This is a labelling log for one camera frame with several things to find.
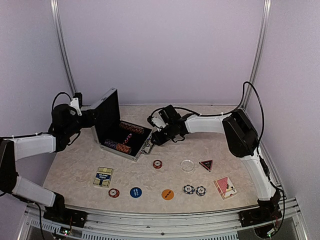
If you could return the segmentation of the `aluminium poker chip case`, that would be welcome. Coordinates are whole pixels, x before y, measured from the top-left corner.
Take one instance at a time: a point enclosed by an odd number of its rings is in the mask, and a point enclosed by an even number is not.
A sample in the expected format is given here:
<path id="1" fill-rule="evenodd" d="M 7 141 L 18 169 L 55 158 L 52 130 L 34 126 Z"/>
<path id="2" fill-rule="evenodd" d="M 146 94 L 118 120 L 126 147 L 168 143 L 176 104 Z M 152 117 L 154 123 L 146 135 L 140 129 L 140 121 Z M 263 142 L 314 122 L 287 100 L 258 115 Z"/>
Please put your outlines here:
<path id="1" fill-rule="evenodd" d="M 105 151 L 136 162 L 140 155 L 148 155 L 154 148 L 151 141 L 153 131 L 150 128 L 137 125 L 121 119 L 118 90 L 110 88 L 99 100 L 88 107 L 96 111 L 96 122 L 92 126 L 94 141 Z M 136 134 L 119 128 L 120 122 L 126 122 L 144 128 L 144 134 Z M 117 151 L 104 145 L 105 140 L 131 147 L 131 153 Z"/>

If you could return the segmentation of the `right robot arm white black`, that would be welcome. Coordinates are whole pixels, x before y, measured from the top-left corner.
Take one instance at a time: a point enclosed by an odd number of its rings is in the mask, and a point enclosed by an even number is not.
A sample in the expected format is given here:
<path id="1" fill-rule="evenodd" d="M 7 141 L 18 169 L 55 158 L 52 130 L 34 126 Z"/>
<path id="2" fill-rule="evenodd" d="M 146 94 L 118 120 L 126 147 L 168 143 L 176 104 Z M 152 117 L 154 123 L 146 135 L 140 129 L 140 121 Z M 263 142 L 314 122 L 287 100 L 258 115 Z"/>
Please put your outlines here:
<path id="1" fill-rule="evenodd" d="M 153 144 L 161 146 L 174 141 L 176 136 L 185 137 L 194 133 L 220 133 L 225 135 L 230 153 L 239 158 L 247 168 L 257 192 L 258 208 L 246 211 L 247 221 L 266 222 L 285 216 L 279 202 L 284 200 L 282 189 L 271 180 L 268 165 L 263 159 L 260 142 L 263 133 L 258 133 L 248 116 L 238 105 L 229 112 L 201 114 L 188 109 L 182 116 L 179 107 L 168 105 L 156 109 L 160 117 L 151 114 L 147 121 L 156 131 L 152 133 Z"/>

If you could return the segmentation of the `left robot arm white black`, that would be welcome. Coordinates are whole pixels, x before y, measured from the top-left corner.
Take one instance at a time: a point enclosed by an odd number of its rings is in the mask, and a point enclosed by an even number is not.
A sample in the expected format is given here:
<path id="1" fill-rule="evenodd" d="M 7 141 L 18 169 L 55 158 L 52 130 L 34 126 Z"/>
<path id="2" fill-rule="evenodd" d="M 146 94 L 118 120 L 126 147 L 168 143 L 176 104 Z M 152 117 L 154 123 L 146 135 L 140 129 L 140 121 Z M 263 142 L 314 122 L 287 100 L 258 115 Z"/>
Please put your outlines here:
<path id="1" fill-rule="evenodd" d="M 97 114 L 94 110 L 82 110 L 83 95 L 76 92 L 69 103 L 51 105 L 52 122 L 47 132 L 0 139 L 0 192 L 22 200 L 43 205 L 57 221 L 70 218 L 65 199 L 51 190 L 19 176 L 16 162 L 28 157 L 64 151 L 80 136 L 83 128 L 94 125 Z"/>

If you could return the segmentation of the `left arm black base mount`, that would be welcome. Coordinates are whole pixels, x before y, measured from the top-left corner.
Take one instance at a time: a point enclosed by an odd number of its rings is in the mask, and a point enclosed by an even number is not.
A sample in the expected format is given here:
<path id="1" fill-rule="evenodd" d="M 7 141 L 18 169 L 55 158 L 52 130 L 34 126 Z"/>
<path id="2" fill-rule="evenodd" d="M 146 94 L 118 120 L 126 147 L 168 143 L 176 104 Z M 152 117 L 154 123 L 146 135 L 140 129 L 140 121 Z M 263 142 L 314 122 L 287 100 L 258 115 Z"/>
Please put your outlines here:
<path id="1" fill-rule="evenodd" d="M 71 227 L 84 228 L 88 214 L 85 211 L 65 207 L 64 203 L 55 203 L 45 207 L 43 217 L 56 223 Z"/>

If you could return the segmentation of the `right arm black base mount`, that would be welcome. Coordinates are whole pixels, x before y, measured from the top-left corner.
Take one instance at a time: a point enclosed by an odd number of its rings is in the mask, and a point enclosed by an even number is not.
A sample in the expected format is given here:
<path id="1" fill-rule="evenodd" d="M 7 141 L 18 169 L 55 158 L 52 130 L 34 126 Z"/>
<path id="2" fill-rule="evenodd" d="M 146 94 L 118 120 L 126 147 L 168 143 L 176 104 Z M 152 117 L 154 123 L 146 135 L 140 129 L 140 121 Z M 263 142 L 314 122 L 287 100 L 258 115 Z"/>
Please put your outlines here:
<path id="1" fill-rule="evenodd" d="M 249 227 L 262 224 L 274 219 L 274 216 L 268 208 L 257 207 L 247 210 L 242 210 L 238 213 L 241 226 Z"/>

